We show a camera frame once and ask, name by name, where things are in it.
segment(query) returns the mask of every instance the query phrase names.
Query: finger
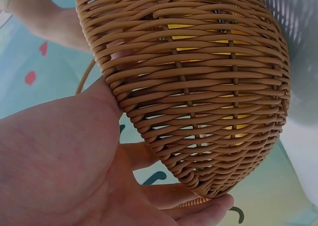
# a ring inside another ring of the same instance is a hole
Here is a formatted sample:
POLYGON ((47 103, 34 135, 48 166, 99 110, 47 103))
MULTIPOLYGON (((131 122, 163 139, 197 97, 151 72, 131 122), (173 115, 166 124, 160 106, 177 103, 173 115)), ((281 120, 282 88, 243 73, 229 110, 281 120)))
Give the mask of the finger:
POLYGON ((197 196, 182 184, 143 185, 142 191, 159 209, 170 209, 197 196))
POLYGON ((217 199, 210 200, 206 203, 188 206, 188 207, 184 207, 184 208, 175 208, 175 209, 165 210, 165 213, 169 214, 175 220, 178 220, 178 219, 181 219, 187 215, 195 214, 195 213, 198 213, 200 211, 203 211, 203 210, 207 209, 208 207, 215 205, 215 204, 223 205, 224 208, 229 210, 230 208, 233 207, 234 200, 233 200, 233 197, 231 195, 224 195, 224 196, 219 197, 217 199))
POLYGON ((177 220, 177 223, 180 226, 216 226, 224 218, 227 210, 223 204, 213 204, 200 212, 177 220))
POLYGON ((145 142, 119 144, 119 146, 125 150, 132 170, 146 168, 159 160, 145 142))

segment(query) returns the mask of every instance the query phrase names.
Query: white fan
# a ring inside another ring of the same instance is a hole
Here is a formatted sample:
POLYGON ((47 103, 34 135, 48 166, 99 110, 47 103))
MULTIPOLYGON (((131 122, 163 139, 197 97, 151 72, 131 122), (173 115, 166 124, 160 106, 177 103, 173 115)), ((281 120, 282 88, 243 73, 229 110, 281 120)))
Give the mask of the white fan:
POLYGON ((318 206, 318 0, 264 2, 282 26, 291 58, 292 99, 281 141, 318 206))

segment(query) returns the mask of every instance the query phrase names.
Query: palm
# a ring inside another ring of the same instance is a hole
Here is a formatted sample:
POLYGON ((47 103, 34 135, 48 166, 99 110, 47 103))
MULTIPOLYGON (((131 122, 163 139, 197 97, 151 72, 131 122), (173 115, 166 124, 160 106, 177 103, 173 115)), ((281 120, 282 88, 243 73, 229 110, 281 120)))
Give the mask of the palm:
POLYGON ((216 225, 231 197, 170 209, 195 196, 180 184, 136 182, 132 171, 157 159, 144 143, 117 147, 119 115, 99 81, 76 97, 3 119, 0 138, 14 136, 4 154, 14 177, 3 187, 0 182, 1 208, 11 219, 4 225, 216 225))

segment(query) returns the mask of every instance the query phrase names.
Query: wicker rib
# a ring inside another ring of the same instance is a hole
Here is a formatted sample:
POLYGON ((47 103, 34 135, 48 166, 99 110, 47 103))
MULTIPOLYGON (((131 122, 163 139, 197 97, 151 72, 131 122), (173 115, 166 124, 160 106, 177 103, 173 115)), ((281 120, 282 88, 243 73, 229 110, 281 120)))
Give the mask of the wicker rib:
POLYGON ((76 1, 119 106, 180 182, 219 197, 264 160, 286 122, 290 63, 261 0, 76 1))

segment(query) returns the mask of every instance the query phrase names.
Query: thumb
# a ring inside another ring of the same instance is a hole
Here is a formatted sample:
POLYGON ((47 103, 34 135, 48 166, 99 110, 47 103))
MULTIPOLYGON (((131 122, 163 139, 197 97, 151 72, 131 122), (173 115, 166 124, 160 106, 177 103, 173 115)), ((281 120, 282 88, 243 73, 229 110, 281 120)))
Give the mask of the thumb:
POLYGON ((105 78, 100 77, 95 83, 93 83, 87 90, 78 94, 76 97, 88 97, 94 100, 97 104, 102 104, 104 108, 111 108, 118 117, 123 114, 122 110, 117 104, 116 98, 113 96, 110 88, 105 82, 105 78))

